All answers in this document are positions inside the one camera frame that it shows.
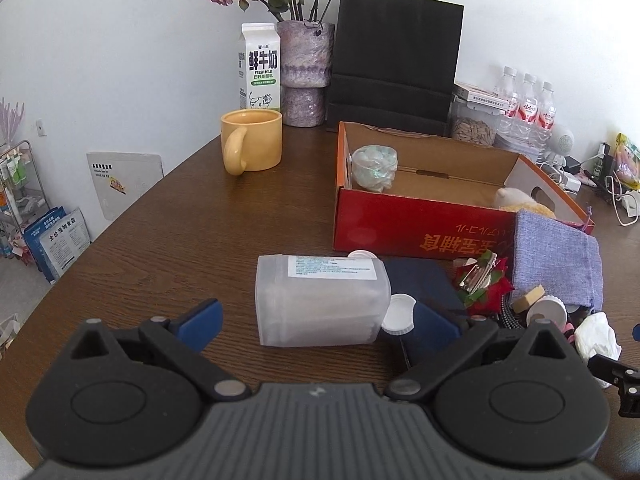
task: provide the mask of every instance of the metal screw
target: metal screw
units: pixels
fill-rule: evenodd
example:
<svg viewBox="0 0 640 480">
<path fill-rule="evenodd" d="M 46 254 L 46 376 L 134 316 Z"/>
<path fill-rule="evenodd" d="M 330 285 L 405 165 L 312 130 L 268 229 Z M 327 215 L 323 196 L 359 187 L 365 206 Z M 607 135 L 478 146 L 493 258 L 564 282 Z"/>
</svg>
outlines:
<svg viewBox="0 0 640 480">
<path fill-rule="evenodd" d="M 217 394 L 224 397 L 237 397 L 244 394 L 246 384 L 235 379 L 226 379 L 213 387 Z"/>
<path fill-rule="evenodd" d="M 420 391 L 420 383 L 413 379 L 396 379 L 389 384 L 389 389 L 396 395 L 413 395 Z"/>
</svg>

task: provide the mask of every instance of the blue gripper pad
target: blue gripper pad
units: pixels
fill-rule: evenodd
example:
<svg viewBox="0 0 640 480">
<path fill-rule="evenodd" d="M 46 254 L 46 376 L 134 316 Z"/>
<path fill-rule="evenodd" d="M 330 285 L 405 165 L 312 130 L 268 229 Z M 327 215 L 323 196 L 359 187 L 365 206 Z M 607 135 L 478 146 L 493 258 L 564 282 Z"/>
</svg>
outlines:
<svg viewBox="0 0 640 480">
<path fill-rule="evenodd" d="M 169 332 L 194 352 L 200 353 L 222 330 L 222 303 L 205 300 L 169 323 Z"/>
<path fill-rule="evenodd" d="M 417 301 L 414 305 L 414 329 L 401 335 L 409 366 L 417 365 L 425 357 L 445 349 L 463 332 L 464 322 L 456 322 L 437 307 Z"/>
</svg>

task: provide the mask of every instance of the white wall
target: white wall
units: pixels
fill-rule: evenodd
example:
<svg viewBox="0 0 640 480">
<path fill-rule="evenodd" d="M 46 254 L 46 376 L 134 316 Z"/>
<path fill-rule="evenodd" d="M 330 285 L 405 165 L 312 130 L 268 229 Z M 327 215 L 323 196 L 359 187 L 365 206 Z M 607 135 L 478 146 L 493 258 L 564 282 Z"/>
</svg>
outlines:
<svg viewBox="0 0 640 480">
<path fill-rule="evenodd" d="M 492 86 L 508 64 L 551 81 L 577 158 L 619 130 L 640 140 L 640 0 L 448 1 L 465 6 L 458 79 Z M 100 234 L 85 153 L 159 153 L 175 168 L 238 105 L 239 24 L 269 18 L 257 3 L 243 14 L 207 0 L 4 0 L 0 96 L 26 102 L 18 135 L 52 201 L 80 206 Z"/>
</svg>

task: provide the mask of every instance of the bottle cap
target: bottle cap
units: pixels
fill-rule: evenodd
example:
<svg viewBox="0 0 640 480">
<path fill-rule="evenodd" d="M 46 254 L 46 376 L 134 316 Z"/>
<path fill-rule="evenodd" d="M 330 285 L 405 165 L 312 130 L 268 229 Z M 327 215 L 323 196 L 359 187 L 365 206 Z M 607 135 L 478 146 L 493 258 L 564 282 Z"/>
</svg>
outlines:
<svg viewBox="0 0 640 480">
<path fill-rule="evenodd" d="M 370 258 L 371 260 L 377 260 L 378 257 L 374 253 L 365 251 L 364 249 L 358 249 L 347 255 L 347 258 Z"/>
<path fill-rule="evenodd" d="M 415 300 L 408 294 L 393 294 L 382 330 L 391 335 L 402 335 L 414 329 Z"/>
<path fill-rule="evenodd" d="M 556 324 L 560 330 L 566 325 L 566 307 L 560 298 L 543 296 L 537 300 L 527 312 L 527 326 L 537 319 L 548 319 Z"/>
</svg>

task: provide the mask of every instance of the water bottle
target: water bottle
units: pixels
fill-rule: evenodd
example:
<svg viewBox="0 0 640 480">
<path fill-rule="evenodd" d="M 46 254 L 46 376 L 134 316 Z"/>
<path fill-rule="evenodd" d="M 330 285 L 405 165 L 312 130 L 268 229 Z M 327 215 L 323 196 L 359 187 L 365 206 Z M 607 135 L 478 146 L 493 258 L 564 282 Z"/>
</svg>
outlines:
<svg viewBox="0 0 640 480">
<path fill-rule="evenodd" d="M 554 88 L 551 83 L 545 81 L 542 85 L 542 94 L 540 94 L 540 107 L 538 109 L 538 118 L 536 120 L 536 135 L 534 142 L 536 147 L 544 150 L 546 142 L 551 137 L 551 128 L 556 120 L 556 104 L 554 103 Z"/>
<path fill-rule="evenodd" d="M 534 88 L 536 81 L 536 76 L 525 74 L 524 82 L 520 89 L 516 119 L 513 121 L 513 127 L 511 128 L 513 137 L 527 142 L 529 141 L 531 128 L 535 124 L 538 115 L 538 98 Z"/>
<path fill-rule="evenodd" d="M 509 103 L 509 107 L 500 115 L 497 132 L 505 137 L 511 133 L 513 119 L 518 111 L 518 91 L 516 89 L 516 69 L 510 66 L 504 67 L 504 75 L 500 79 L 495 91 L 498 97 L 505 99 Z"/>
</svg>

